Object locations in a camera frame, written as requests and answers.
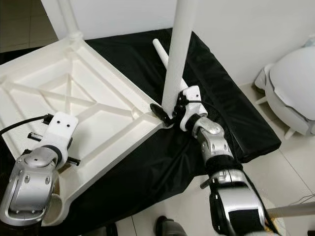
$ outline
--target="stool leg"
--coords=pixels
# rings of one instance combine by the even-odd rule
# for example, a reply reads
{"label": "stool leg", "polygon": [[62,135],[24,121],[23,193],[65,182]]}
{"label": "stool leg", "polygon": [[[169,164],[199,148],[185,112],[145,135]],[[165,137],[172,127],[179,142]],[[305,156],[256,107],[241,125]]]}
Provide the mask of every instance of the stool leg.
{"label": "stool leg", "polygon": [[267,97],[266,96],[264,96],[261,99],[257,100],[255,103],[257,105],[260,105],[260,104],[265,103],[265,102],[267,102]]}
{"label": "stool leg", "polygon": [[295,133],[295,130],[290,128],[284,135],[284,139],[288,140],[292,137],[292,135]]}

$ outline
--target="white tube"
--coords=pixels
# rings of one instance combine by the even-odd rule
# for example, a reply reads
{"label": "white tube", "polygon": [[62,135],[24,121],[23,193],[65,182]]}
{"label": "white tube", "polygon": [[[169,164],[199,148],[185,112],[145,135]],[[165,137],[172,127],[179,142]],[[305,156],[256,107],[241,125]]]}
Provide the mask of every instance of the white tube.
{"label": "white tube", "polygon": [[82,33],[79,31],[77,22],[75,20],[70,0],[58,0],[60,10],[63,15],[63,21],[68,30],[68,36],[71,39],[81,38]]}
{"label": "white tube", "polygon": [[177,0],[162,107],[170,118],[180,92],[198,0]]}
{"label": "white tube", "polygon": [[[155,38],[153,40],[153,45],[154,45],[159,57],[161,58],[161,61],[163,62],[165,68],[167,69],[168,54],[166,53],[166,51],[164,50],[163,46],[161,45],[161,43],[159,42],[159,40],[157,38]],[[183,91],[184,89],[187,89],[187,88],[188,88],[188,86],[187,86],[186,82],[184,81],[184,79],[182,78],[181,85],[180,85],[180,91]]]}

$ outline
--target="black cable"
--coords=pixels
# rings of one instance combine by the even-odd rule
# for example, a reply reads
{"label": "black cable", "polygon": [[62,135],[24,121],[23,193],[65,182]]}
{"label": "black cable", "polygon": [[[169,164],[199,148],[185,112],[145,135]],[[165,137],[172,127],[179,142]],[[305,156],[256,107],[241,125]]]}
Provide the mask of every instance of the black cable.
{"label": "black cable", "polygon": [[266,207],[265,207],[265,205],[264,205],[264,203],[263,203],[263,201],[262,201],[262,199],[261,199],[261,197],[260,197],[260,195],[259,195],[259,193],[258,193],[258,191],[257,191],[257,189],[256,189],[256,187],[255,187],[255,185],[254,185],[254,183],[251,181],[251,179],[248,177],[248,175],[247,175],[244,171],[243,171],[243,173],[244,173],[244,175],[245,175],[245,177],[246,177],[248,183],[251,185],[253,191],[254,191],[255,194],[258,196],[258,198],[259,198],[259,200],[260,200],[260,202],[261,202],[261,204],[262,204],[262,208],[264,209],[265,218],[266,218],[266,220],[267,220],[267,222],[268,222],[268,227],[269,227],[275,234],[279,234],[277,228],[276,228],[275,225],[274,225],[274,222],[272,222],[272,220],[270,219],[270,216],[269,216],[269,214],[268,214],[268,211],[267,211],[267,209],[266,209]]}
{"label": "black cable", "polygon": [[29,122],[32,122],[32,121],[36,121],[36,120],[40,120],[40,119],[44,119],[46,118],[47,115],[44,115],[44,116],[41,116],[41,117],[34,117],[34,118],[31,118],[31,119],[26,119],[26,120],[23,120],[23,121],[20,121],[20,122],[17,122],[15,124],[12,124],[10,126],[8,126],[7,128],[4,128],[3,130],[0,131],[0,136],[2,134],[4,134],[5,132],[11,130],[11,129],[14,129],[22,124],[26,124],[26,123],[29,123]]}

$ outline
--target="white plastic mount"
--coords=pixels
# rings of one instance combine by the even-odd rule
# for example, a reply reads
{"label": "white plastic mount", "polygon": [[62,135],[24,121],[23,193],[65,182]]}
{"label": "white plastic mount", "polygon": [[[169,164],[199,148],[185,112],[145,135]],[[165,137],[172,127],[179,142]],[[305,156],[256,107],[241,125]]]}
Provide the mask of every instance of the white plastic mount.
{"label": "white plastic mount", "polygon": [[33,150],[44,145],[51,145],[61,152],[62,159],[56,166],[61,168],[68,159],[68,144],[72,138],[73,132],[78,125],[78,119],[63,112],[57,112],[52,118],[45,135]]}

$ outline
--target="white wall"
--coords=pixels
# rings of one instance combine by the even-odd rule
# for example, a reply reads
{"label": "white wall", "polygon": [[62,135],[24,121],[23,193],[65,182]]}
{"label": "white wall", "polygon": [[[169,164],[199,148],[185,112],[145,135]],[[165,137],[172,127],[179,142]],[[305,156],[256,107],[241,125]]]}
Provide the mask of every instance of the white wall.
{"label": "white wall", "polygon": [[[42,0],[58,38],[56,0]],[[175,0],[71,0],[85,39],[172,26]],[[237,84],[300,47],[315,32],[315,0],[200,0],[194,31]]]}
{"label": "white wall", "polygon": [[194,31],[237,84],[315,32],[315,0],[200,0]]}
{"label": "white wall", "polygon": [[[59,39],[67,34],[58,0],[41,0]],[[172,27],[175,0],[70,0],[85,39]]]}

